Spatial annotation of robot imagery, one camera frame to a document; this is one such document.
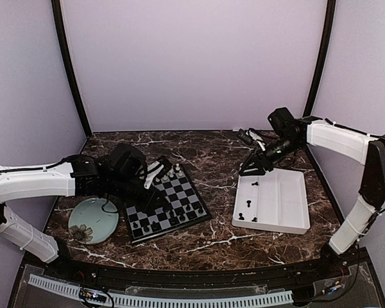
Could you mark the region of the black chess pawn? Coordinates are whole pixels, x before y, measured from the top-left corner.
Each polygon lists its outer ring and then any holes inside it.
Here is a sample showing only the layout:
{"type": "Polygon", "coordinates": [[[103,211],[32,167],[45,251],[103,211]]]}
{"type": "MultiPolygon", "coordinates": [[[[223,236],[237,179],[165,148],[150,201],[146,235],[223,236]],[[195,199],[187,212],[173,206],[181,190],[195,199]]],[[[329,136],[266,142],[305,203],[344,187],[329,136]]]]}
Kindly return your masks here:
{"type": "Polygon", "coordinates": [[[175,213],[171,210],[169,212],[169,215],[170,215],[170,218],[169,218],[169,222],[171,225],[176,225],[177,224],[177,217],[175,216],[175,213]]]}

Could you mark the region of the black and white chessboard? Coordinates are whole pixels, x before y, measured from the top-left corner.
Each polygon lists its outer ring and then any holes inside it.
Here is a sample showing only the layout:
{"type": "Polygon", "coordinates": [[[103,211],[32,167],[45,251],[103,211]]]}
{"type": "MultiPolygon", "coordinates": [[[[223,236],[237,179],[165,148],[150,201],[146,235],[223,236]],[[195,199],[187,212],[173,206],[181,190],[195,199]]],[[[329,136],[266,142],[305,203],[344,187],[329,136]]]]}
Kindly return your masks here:
{"type": "Polygon", "coordinates": [[[212,217],[183,164],[173,166],[172,172],[154,182],[153,186],[166,197],[167,209],[155,209],[147,214],[137,211],[133,205],[126,205],[125,217],[132,244],[139,244],[181,228],[191,227],[212,217]],[[188,204],[191,205],[189,212],[185,210],[188,204]],[[202,214],[198,213],[200,207],[203,209],[202,214]],[[176,225],[171,225],[169,222],[171,210],[177,217],[176,225]],[[179,220],[180,215],[184,215],[184,221],[179,220]],[[139,226],[135,230],[133,222],[139,226]],[[153,222],[160,225],[157,231],[151,229],[153,222]],[[150,229],[147,234],[143,230],[145,226],[150,229]]]}

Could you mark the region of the white plastic tray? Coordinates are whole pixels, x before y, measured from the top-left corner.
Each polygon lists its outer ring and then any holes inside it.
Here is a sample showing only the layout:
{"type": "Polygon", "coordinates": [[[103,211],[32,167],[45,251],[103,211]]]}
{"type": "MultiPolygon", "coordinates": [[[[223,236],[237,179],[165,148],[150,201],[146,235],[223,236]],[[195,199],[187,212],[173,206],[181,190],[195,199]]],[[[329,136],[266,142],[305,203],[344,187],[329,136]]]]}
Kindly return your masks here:
{"type": "Polygon", "coordinates": [[[274,169],[264,176],[239,176],[232,225],[304,235],[311,227],[304,174],[274,169]],[[247,200],[252,201],[250,208],[247,200]],[[239,220],[239,213],[244,220],[239,220]]]}

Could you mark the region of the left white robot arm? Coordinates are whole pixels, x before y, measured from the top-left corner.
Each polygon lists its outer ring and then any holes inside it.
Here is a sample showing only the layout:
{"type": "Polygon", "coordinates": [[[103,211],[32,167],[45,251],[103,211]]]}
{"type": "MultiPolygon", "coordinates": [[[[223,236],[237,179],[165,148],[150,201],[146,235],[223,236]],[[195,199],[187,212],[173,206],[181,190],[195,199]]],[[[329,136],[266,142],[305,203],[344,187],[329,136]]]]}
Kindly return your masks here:
{"type": "Polygon", "coordinates": [[[107,156],[87,155],[72,155],[53,164],[0,166],[0,237],[43,263],[52,264],[64,280],[71,280],[78,274],[78,267],[70,260],[66,244],[37,229],[11,206],[27,205],[29,201],[38,205],[56,197],[96,195],[156,205],[160,195],[152,184],[168,167],[163,158],[147,164],[142,158],[131,156],[116,165],[107,156]]]}

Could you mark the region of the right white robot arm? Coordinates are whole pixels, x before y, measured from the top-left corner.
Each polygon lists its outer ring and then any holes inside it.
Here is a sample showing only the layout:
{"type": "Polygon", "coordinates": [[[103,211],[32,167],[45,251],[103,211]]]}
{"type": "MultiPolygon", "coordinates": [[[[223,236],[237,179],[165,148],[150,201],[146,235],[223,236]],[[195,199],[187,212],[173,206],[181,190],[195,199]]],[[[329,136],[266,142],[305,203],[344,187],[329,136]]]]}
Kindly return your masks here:
{"type": "Polygon", "coordinates": [[[269,117],[271,133],[249,128],[239,138],[253,151],[239,167],[232,224],[288,234],[304,234],[310,227],[307,188],[301,171],[281,163],[298,150],[321,148],[353,160],[357,170],[343,183],[354,188],[344,220],[329,239],[329,253],[314,272],[329,278],[343,255],[364,237],[385,209],[385,135],[359,132],[319,117],[296,119],[277,113],[269,117]]]}

